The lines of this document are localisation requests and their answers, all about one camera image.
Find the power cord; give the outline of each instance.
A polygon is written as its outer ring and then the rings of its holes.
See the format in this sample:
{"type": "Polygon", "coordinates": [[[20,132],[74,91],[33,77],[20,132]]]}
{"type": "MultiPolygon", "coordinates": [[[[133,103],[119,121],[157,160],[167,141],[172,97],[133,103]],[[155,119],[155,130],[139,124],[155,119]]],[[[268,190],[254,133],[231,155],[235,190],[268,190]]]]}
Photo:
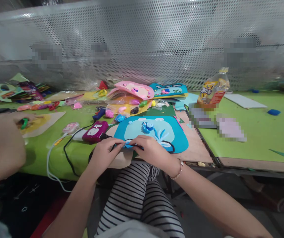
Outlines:
{"type": "Polygon", "coordinates": [[[82,130],[85,129],[85,128],[91,127],[91,126],[92,126],[93,124],[95,124],[95,123],[96,123],[96,120],[95,120],[90,126],[83,127],[83,128],[81,128],[80,130],[76,131],[76,132],[72,135],[72,137],[69,139],[69,141],[68,141],[68,142],[65,144],[65,146],[64,146],[64,152],[65,152],[65,155],[66,155],[66,159],[67,159],[67,161],[68,161],[68,163],[69,163],[69,165],[70,165],[70,167],[71,167],[71,169],[72,169],[73,174],[76,175],[77,177],[80,177],[80,175],[78,175],[78,174],[76,173],[75,168],[74,168],[72,162],[70,161],[70,159],[69,159],[69,157],[68,157],[68,155],[67,155],[66,147],[67,147],[67,145],[69,145],[69,143],[71,142],[71,140],[73,139],[73,137],[74,137],[78,132],[82,131],[82,130]]]}
{"type": "Polygon", "coordinates": [[[56,177],[54,174],[52,174],[52,173],[49,171],[49,157],[50,157],[50,153],[52,152],[52,149],[55,147],[56,142],[58,142],[60,139],[65,138],[66,136],[68,136],[67,133],[65,133],[62,137],[60,137],[58,140],[56,140],[56,141],[52,144],[52,146],[50,147],[50,149],[49,149],[49,151],[48,151],[48,153],[47,153],[46,169],[47,169],[47,176],[48,176],[48,178],[50,178],[51,180],[54,180],[54,181],[58,181],[59,184],[60,184],[60,186],[62,187],[62,189],[63,189],[65,192],[71,192],[71,191],[68,191],[68,190],[66,190],[66,189],[64,188],[64,186],[63,186],[63,184],[62,184],[63,181],[61,181],[58,177],[56,177]]]}

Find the plastic bottle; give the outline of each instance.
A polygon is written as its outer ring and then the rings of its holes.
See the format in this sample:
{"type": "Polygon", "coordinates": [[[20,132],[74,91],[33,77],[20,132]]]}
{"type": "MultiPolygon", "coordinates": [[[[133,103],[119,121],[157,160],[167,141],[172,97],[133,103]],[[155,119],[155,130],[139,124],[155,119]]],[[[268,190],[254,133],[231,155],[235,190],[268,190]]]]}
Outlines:
{"type": "Polygon", "coordinates": [[[229,89],[228,68],[222,67],[219,73],[209,78],[197,99],[198,104],[218,104],[229,89]]]}

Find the bracelet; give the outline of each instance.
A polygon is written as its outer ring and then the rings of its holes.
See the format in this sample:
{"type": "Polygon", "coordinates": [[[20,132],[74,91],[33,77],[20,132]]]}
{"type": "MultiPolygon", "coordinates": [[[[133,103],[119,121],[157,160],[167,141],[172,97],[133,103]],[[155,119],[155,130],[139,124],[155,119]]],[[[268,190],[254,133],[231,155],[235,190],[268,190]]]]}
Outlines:
{"type": "Polygon", "coordinates": [[[181,169],[178,172],[178,175],[176,175],[174,178],[171,178],[172,180],[176,180],[181,175],[182,167],[184,166],[184,162],[180,158],[179,158],[179,160],[181,161],[181,169]]]}

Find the white cable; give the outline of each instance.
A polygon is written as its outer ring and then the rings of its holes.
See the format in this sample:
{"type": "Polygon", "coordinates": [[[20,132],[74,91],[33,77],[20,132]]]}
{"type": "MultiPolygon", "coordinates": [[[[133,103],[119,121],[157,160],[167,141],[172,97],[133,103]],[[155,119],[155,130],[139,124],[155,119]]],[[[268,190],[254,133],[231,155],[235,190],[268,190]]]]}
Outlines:
{"type": "Polygon", "coordinates": [[[47,169],[47,176],[51,179],[51,180],[54,180],[54,181],[58,181],[60,186],[62,187],[62,189],[65,191],[65,192],[71,192],[71,191],[68,191],[64,188],[62,182],[60,181],[60,179],[58,177],[56,177],[54,174],[52,174],[50,171],[49,171],[49,156],[50,156],[50,153],[52,152],[52,149],[55,147],[55,144],[57,141],[59,141],[60,139],[63,139],[65,138],[66,136],[69,136],[67,133],[65,133],[62,137],[60,137],[58,140],[56,140],[52,146],[50,147],[48,153],[47,153],[47,161],[46,161],[46,169],[47,169]]]}

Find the red felt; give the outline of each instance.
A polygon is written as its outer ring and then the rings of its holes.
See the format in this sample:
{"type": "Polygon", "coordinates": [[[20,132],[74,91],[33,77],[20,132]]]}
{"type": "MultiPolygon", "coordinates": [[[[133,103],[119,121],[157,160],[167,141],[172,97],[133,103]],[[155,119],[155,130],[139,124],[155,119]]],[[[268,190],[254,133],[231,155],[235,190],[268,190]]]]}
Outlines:
{"type": "Polygon", "coordinates": [[[99,89],[108,89],[108,86],[104,83],[104,81],[100,82],[99,89]]]}

